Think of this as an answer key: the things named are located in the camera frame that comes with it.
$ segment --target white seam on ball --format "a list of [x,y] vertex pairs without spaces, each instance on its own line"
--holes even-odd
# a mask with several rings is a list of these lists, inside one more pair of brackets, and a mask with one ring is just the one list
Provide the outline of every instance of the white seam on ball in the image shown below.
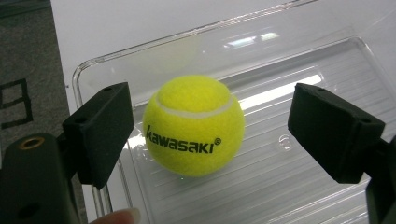
[[205,119],[208,117],[215,116],[217,114],[221,114],[222,112],[228,110],[232,105],[233,105],[233,97],[230,96],[230,100],[227,102],[227,104],[223,105],[222,107],[219,107],[218,109],[215,109],[210,112],[189,112],[189,111],[182,111],[182,110],[175,110],[166,107],[165,105],[161,104],[160,101],[158,100],[158,95],[155,97],[157,105],[164,110],[168,114],[176,115],[182,118],[187,118],[187,119]]

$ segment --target transparent tray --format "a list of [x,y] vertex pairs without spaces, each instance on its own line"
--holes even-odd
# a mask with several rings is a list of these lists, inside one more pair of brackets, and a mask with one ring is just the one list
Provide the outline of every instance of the transparent tray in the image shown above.
[[[354,3],[349,7],[356,9]],[[303,82],[384,120],[385,140],[396,134],[393,79],[370,49],[374,40],[365,38],[374,21],[396,18],[394,10],[378,3],[376,10],[388,16],[372,13],[357,25],[340,21],[345,7],[293,1],[82,64],[74,76],[78,105],[127,81],[134,110],[134,131],[107,188],[93,190],[98,214],[134,206],[142,223],[367,223],[368,177],[359,185],[337,184],[287,128],[294,85]],[[150,157],[142,129],[151,94],[186,74],[227,85],[247,124],[235,158],[199,178],[163,169]]]

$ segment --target gray carpet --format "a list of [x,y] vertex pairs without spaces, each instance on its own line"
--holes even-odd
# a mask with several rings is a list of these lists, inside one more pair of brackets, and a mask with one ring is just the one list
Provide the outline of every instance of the gray carpet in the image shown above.
[[[32,133],[58,136],[68,117],[50,7],[0,19],[0,146]],[[81,185],[74,178],[83,223]]]

